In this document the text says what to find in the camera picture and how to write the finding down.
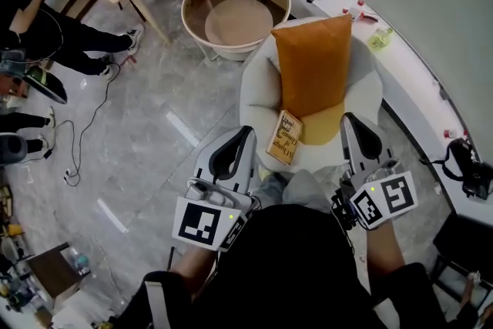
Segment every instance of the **table leg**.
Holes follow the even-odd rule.
[[[151,11],[147,8],[147,6],[144,4],[143,0],[131,0],[132,3],[140,10],[142,15],[147,19],[149,24],[156,30],[157,34],[159,37],[165,42],[165,44],[171,44],[171,40],[169,40],[168,36],[164,34],[164,32],[161,30],[159,25],[157,24],[157,21],[154,19],[154,16],[151,14]]]
[[[204,54],[204,56],[207,58],[207,60],[209,60],[210,62],[214,62],[218,57],[219,57],[219,54],[216,53],[216,55],[214,57],[211,57],[209,56],[209,54],[207,53],[206,49],[204,48],[204,46],[198,42],[197,40],[195,40],[195,42],[197,43],[197,45],[199,46],[200,50],[202,51],[202,53]]]

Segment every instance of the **white desk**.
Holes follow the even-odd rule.
[[[307,16],[336,16],[343,8],[356,5],[357,0],[291,0],[291,14],[296,18]],[[370,13],[374,11],[364,6]],[[376,28],[387,28],[382,18],[376,24],[355,22],[353,35],[366,42]],[[402,123],[416,139],[429,159],[441,159],[445,155],[449,139],[443,137],[445,129],[462,130],[457,114],[449,102],[441,99],[437,80],[421,61],[420,57],[396,32],[391,44],[375,53],[381,62],[379,73],[384,86],[384,99]],[[460,171],[454,160],[448,167],[457,174]],[[461,183],[448,179],[439,166],[438,176],[457,214],[493,226],[493,198],[482,201],[468,199],[461,190]]]

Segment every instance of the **black cable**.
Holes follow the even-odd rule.
[[[81,165],[82,165],[82,136],[84,135],[84,132],[94,122],[94,119],[96,117],[96,114],[97,114],[98,110],[101,107],[103,107],[104,104],[106,103],[106,101],[108,100],[109,84],[111,84],[113,81],[115,81],[116,78],[119,76],[120,72],[122,71],[122,67],[118,63],[110,62],[109,64],[110,65],[116,65],[116,66],[118,66],[118,72],[116,73],[116,75],[111,80],[109,80],[108,84],[106,85],[105,98],[102,101],[102,103],[94,110],[94,114],[92,115],[91,122],[80,133],[80,137],[79,137],[79,165],[75,161],[75,154],[74,154],[74,149],[75,149],[75,125],[74,125],[74,122],[71,121],[70,119],[66,119],[65,121],[63,121],[62,123],[60,123],[59,125],[57,125],[57,127],[55,127],[55,138],[53,140],[53,146],[52,146],[52,148],[49,148],[48,151],[46,151],[45,155],[43,155],[41,158],[34,158],[34,159],[26,160],[24,162],[18,162],[19,164],[20,163],[33,162],[33,161],[41,160],[41,159],[48,159],[48,157],[50,157],[52,155],[52,152],[53,152],[53,150],[56,147],[56,133],[58,132],[59,127],[65,125],[66,123],[69,123],[69,124],[72,125],[72,148],[71,148],[70,152],[72,154],[72,162],[73,162],[73,165],[74,165],[74,168],[75,168],[75,173],[74,174],[66,174],[64,176],[64,180],[65,180],[65,182],[67,183],[68,186],[76,187],[76,186],[79,185],[79,183],[82,180],[82,177],[80,176],[80,168],[81,168]],[[77,179],[77,182],[76,183],[73,183],[72,184],[72,183],[69,182],[69,180],[72,179],[72,178],[74,178],[74,177],[78,177],[78,179]]]
[[[360,217],[357,217],[357,222],[360,224],[360,227],[369,231],[368,227],[360,222]]]
[[[25,160],[24,162],[17,162],[16,165],[21,165],[23,163],[27,163],[27,162],[34,162],[35,160],[41,160],[41,159],[44,159],[45,157],[42,156],[41,158],[34,158],[34,159],[28,159],[28,160]]]
[[[80,137],[79,137],[79,165],[76,165],[75,164],[75,155],[74,155],[75,127],[73,125],[73,122],[70,121],[70,123],[72,124],[72,131],[73,131],[73,138],[72,138],[72,161],[74,163],[75,173],[74,174],[68,174],[67,175],[67,178],[65,179],[65,181],[67,182],[67,185],[69,185],[69,186],[76,187],[76,186],[79,185],[79,183],[82,180],[82,177],[80,176],[80,167],[82,165],[82,137],[84,136],[84,132],[87,129],[89,129],[89,127],[94,122],[94,119],[96,117],[96,114],[98,113],[98,110],[101,109],[101,107],[103,107],[104,104],[106,103],[106,101],[108,100],[109,85],[113,81],[116,80],[116,78],[119,76],[120,72],[122,71],[122,68],[121,68],[121,66],[118,63],[110,62],[109,64],[110,65],[116,65],[116,66],[118,66],[118,72],[116,73],[116,76],[114,76],[111,80],[109,80],[108,84],[106,85],[105,98],[102,101],[102,103],[94,110],[94,114],[92,115],[91,122],[80,133]],[[69,183],[69,180],[72,179],[72,178],[74,178],[74,177],[78,177],[77,182],[75,184]]]
[[[250,195],[250,197],[254,198],[255,201],[257,202],[257,206],[254,209],[250,210],[250,212],[251,211],[262,210],[263,209],[262,208],[262,201],[259,199],[259,197],[258,196],[255,196],[255,195]]]
[[[339,221],[339,218],[337,217],[337,215],[334,213],[334,206],[335,206],[336,202],[333,202],[332,203],[332,207],[330,208],[330,210],[332,211],[332,215],[334,216],[334,218],[336,219],[337,223],[339,224],[339,227],[340,229],[343,231],[344,233],[344,236],[346,236],[346,239],[347,239],[347,242],[349,243],[350,247],[351,247],[351,252],[353,253],[353,256],[354,256],[354,245],[353,245],[353,242],[351,241],[351,238],[349,237],[349,234],[347,234],[347,230],[345,230],[342,226],[342,224],[340,223]]]

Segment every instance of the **person's leg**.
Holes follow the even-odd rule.
[[[464,292],[462,292],[461,308],[471,301],[472,290],[475,288],[474,277],[469,275],[468,280],[465,283]]]
[[[24,128],[42,128],[50,123],[49,118],[31,116],[29,114],[22,114],[21,112],[13,112],[2,116],[1,121],[0,130],[2,132],[17,132],[19,129]]]
[[[300,170],[283,192],[283,204],[299,204],[323,213],[332,213],[324,190],[306,170]]]
[[[100,32],[65,15],[57,15],[64,37],[64,43],[79,51],[121,52],[132,46],[128,35],[113,35]]]
[[[43,149],[44,142],[41,139],[26,140],[28,143],[28,153],[38,153]]]
[[[286,188],[286,180],[277,173],[266,176],[257,190],[252,192],[262,204],[262,209],[283,203],[283,191]]]
[[[101,59],[89,58],[84,52],[65,46],[57,51],[51,59],[60,65],[88,76],[102,75],[108,67],[107,62]]]

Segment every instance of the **yellow-green object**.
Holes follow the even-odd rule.
[[[112,329],[113,324],[110,324],[109,322],[103,322],[98,326],[98,329]]]
[[[12,224],[9,224],[8,225],[8,235],[10,237],[12,236],[18,236],[19,234],[23,234],[24,233],[24,230],[22,230],[22,227],[20,225],[12,225]]]
[[[375,33],[368,39],[367,44],[373,51],[379,51],[391,42],[391,33],[394,30],[378,28]]]

